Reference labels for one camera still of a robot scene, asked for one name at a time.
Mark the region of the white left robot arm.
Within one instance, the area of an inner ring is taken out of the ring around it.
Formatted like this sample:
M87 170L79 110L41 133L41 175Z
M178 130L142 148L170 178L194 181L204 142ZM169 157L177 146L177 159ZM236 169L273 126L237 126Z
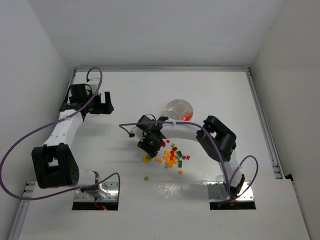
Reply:
M59 109L59 122L42 146L31 152L37 184L41 189L89 186L96 192L99 174L79 169L71 146L87 114L109 115L114 111L111 94L97 92L96 83L72 84Z

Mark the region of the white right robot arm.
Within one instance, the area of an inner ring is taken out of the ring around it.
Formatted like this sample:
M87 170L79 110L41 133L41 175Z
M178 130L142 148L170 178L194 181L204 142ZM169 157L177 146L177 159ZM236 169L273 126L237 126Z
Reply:
M152 120L143 115L130 134L139 139L137 146L152 158L168 139L184 139L199 143L205 153L218 162L227 195L234 199L240 193L245 175L237 169L238 163L233 157L237 137L215 116L210 115L202 123L196 123L174 121L165 116Z

